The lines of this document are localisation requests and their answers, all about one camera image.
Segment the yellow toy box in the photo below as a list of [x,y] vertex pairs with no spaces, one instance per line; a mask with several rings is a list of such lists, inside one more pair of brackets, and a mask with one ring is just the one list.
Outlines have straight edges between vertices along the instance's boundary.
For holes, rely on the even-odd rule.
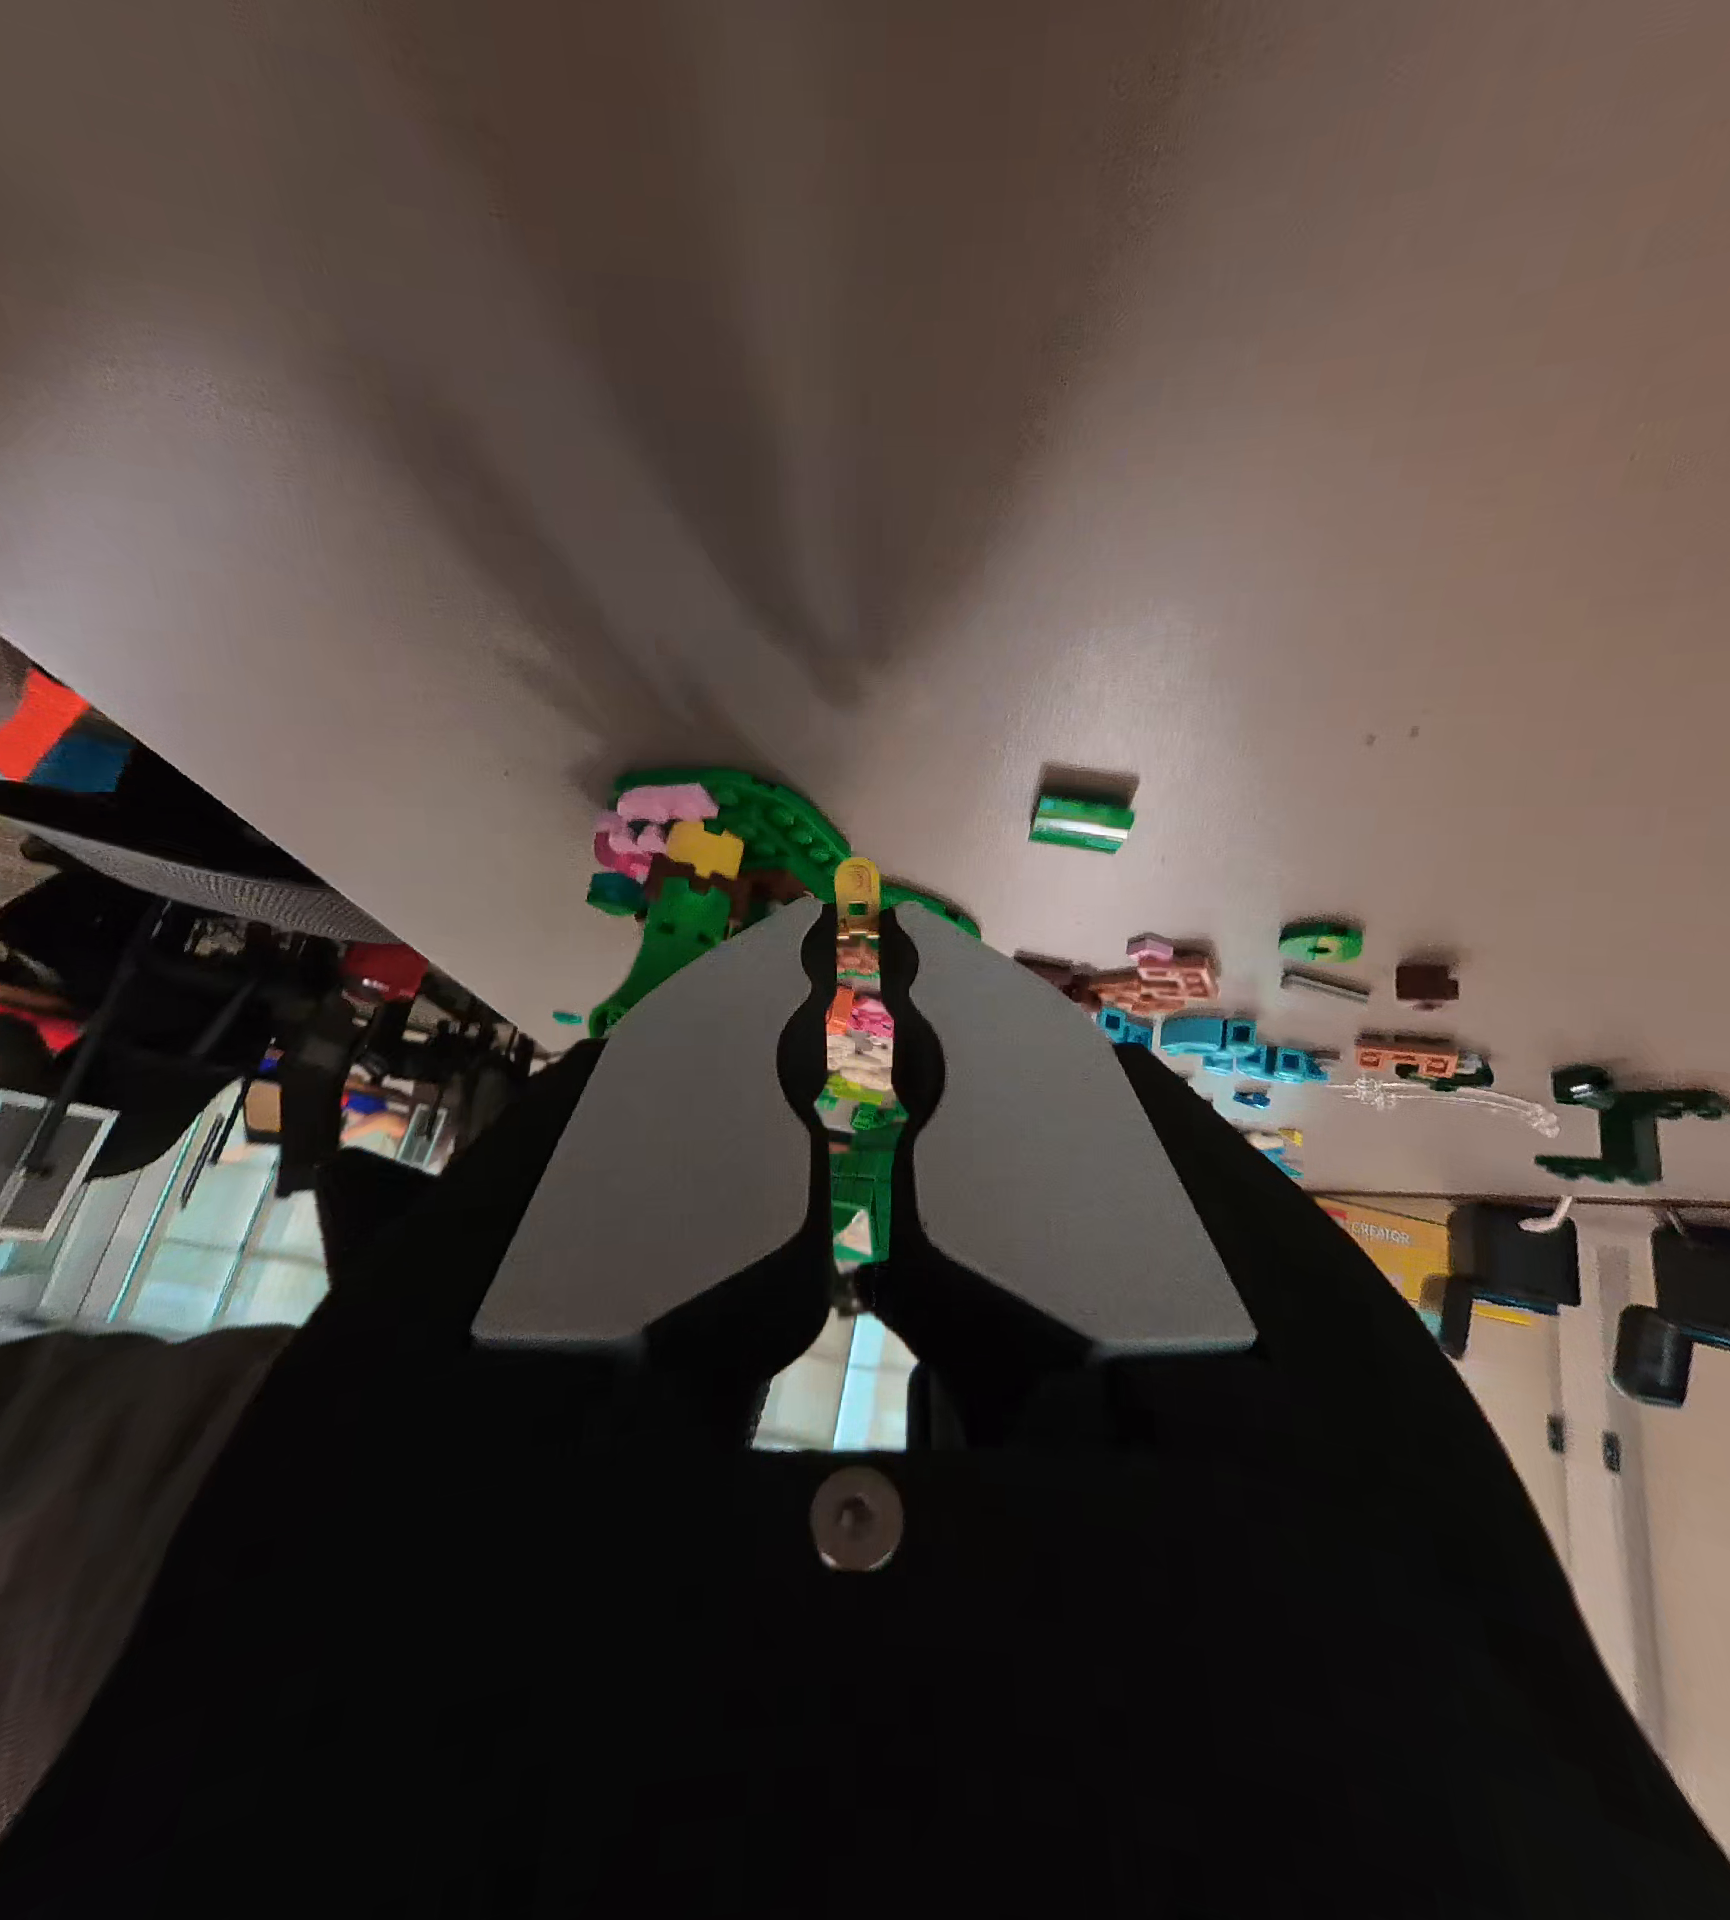
[[1321,1192],[1316,1204],[1354,1238],[1390,1285],[1433,1332],[1451,1274],[1451,1197]]

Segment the person's sweater torso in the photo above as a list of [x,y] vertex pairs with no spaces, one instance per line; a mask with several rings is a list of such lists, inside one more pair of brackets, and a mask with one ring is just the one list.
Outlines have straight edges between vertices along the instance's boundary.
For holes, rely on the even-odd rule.
[[294,1326],[0,1343],[0,1837],[123,1644]]

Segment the blue brick cluster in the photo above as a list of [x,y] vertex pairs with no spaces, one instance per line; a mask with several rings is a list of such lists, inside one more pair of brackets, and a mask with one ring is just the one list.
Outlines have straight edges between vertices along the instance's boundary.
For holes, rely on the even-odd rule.
[[1253,1019],[1228,1016],[1163,1016],[1140,1019],[1101,1005],[1092,1021],[1113,1044],[1131,1044],[1165,1059],[1194,1061],[1212,1075],[1282,1086],[1327,1084],[1327,1061],[1304,1046],[1266,1041]]

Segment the black office chair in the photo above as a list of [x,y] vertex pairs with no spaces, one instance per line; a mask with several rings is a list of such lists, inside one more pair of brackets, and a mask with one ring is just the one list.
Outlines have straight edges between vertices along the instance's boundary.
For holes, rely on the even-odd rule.
[[0,822],[53,865],[0,940],[80,1021],[64,1046],[0,1016],[0,1093],[109,1113],[91,1183],[143,1170],[276,1052],[276,1194],[341,1150],[366,1009],[427,962],[147,748],[102,791],[0,779]]

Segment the salmon and pink brick cluster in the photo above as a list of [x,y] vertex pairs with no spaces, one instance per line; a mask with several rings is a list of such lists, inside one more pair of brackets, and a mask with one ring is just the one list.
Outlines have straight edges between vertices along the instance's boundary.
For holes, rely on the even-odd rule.
[[1012,958],[1088,1016],[1117,1009],[1131,1019],[1160,1019],[1187,1005],[1210,1005],[1219,992],[1210,946],[1176,942],[1156,933],[1131,937],[1124,958],[1110,967],[1079,965],[1025,949],[1016,949]]

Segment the dark green brick piece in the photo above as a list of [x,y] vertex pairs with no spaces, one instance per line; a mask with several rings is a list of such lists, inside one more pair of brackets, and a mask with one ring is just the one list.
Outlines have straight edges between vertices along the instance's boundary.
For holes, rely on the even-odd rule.
[[1539,1152],[1532,1159],[1562,1183],[1656,1186],[1663,1179],[1663,1122],[1730,1118],[1730,1097],[1713,1088],[1627,1088],[1595,1062],[1551,1068],[1550,1089],[1555,1104],[1596,1114],[1598,1127],[1595,1152]]

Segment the green curved brick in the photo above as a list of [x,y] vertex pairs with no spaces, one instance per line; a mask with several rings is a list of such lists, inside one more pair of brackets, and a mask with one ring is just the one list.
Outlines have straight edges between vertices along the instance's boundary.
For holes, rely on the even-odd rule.
[[1027,840],[1110,856],[1131,840],[1138,788],[1140,775],[1131,771],[1047,761],[1030,798]]

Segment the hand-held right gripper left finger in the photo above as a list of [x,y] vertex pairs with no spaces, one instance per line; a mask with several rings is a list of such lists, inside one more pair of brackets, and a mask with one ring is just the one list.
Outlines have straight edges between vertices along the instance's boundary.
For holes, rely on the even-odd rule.
[[621,1350],[779,1253],[824,1208],[831,915],[779,903],[598,1044],[470,1332]]

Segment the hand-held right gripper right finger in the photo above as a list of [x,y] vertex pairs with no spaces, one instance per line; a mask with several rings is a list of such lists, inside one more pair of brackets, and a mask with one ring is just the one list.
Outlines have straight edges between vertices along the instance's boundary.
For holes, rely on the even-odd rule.
[[928,1246],[1110,1357],[1250,1350],[1237,1285],[1092,1017],[924,908],[894,928]]

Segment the green round brick model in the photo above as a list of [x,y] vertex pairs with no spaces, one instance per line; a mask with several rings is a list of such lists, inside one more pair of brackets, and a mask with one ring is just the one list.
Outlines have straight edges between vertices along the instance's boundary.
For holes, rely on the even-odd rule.
[[[585,1030],[606,1037],[657,985],[793,899],[831,903],[833,867],[849,841],[804,795],[729,766],[624,773],[592,827],[587,901],[637,924],[619,985],[598,1000]],[[899,883],[883,903],[912,903],[966,933],[953,903]],[[894,1016],[876,978],[833,971],[826,1012],[826,1079],[817,1097],[829,1152],[833,1303],[862,1310],[862,1285],[892,1249],[892,1161],[905,1131],[894,1091]]]

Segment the clear brick piece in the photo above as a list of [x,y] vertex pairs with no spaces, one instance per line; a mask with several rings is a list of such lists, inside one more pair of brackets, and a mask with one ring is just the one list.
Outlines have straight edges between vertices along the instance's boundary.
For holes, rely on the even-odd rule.
[[1410,1077],[1377,1077],[1363,1071],[1350,1080],[1323,1082],[1316,1088],[1327,1095],[1339,1097],[1374,1113],[1420,1111],[1453,1113],[1471,1111],[1510,1118],[1539,1138],[1555,1138],[1559,1116],[1555,1107],[1537,1097],[1519,1097],[1494,1086],[1438,1084]]

